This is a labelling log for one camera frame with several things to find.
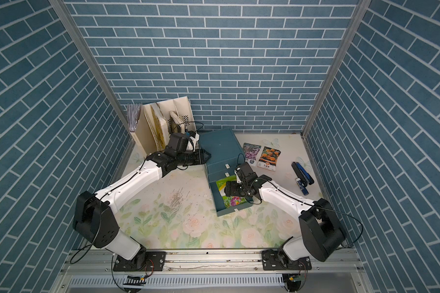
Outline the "green flower seed bag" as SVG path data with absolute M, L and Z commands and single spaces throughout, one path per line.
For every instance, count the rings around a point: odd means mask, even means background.
M 220 179 L 216 182 L 216 187 L 218 188 L 218 191 L 220 192 L 221 198 L 224 202 L 224 206 L 226 208 L 230 208 L 232 206 L 238 206 L 243 203 L 247 202 L 247 199 L 244 197 L 239 196 L 227 196 L 226 195 L 226 183 L 233 181 L 234 183 L 237 182 L 237 177 L 235 175 Z

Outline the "teal three-drawer cabinet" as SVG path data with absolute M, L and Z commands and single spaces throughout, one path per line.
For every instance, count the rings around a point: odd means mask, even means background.
M 247 199 L 246 203 L 226 208 L 216 187 L 220 179 L 235 175 L 239 163 L 244 162 L 244 152 L 231 129 L 221 129 L 200 135 L 199 145 L 211 154 L 205 165 L 205 171 L 212 192 L 212 197 L 218 217 L 232 214 L 242 209 L 250 208 L 252 204 Z

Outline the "purple flower seed bag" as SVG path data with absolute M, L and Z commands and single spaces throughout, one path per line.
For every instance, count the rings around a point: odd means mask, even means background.
M 245 160 L 251 166 L 256 166 L 258 161 L 258 155 L 261 149 L 262 149 L 261 145 L 249 144 L 249 143 L 243 144 L 243 152 L 244 152 Z

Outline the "orange flower seed bag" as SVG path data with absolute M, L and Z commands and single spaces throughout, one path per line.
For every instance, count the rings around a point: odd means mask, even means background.
M 264 146 L 261 155 L 259 157 L 259 160 L 257 162 L 257 166 L 259 168 L 264 168 L 265 170 L 275 172 L 277 166 L 277 160 L 280 155 L 281 155 L 280 150 Z

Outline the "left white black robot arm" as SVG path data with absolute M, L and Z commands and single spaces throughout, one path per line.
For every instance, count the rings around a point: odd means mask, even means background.
M 125 177 L 95 193 L 85 191 L 76 202 L 73 229 L 90 245 L 106 249 L 141 267 L 146 248 L 125 234 L 115 215 L 135 195 L 180 167 L 205 164 L 211 154 L 198 146 L 195 132 L 174 133 L 165 149 L 148 155 L 143 163 Z

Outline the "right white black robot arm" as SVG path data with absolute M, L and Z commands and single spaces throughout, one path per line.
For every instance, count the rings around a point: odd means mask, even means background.
M 325 199 L 306 199 L 284 189 L 272 178 L 257 174 L 245 162 L 235 170 L 237 179 L 228 181 L 224 188 L 229 197 L 257 198 L 275 205 L 299 222 L 300 237 L 287 239 L 279 248 L 264 251 L 263 262 L 271 261 L 266 269 L 304 270 L 304 260 L 312 257 L 324 262 L 346 240 L 346 232 Z

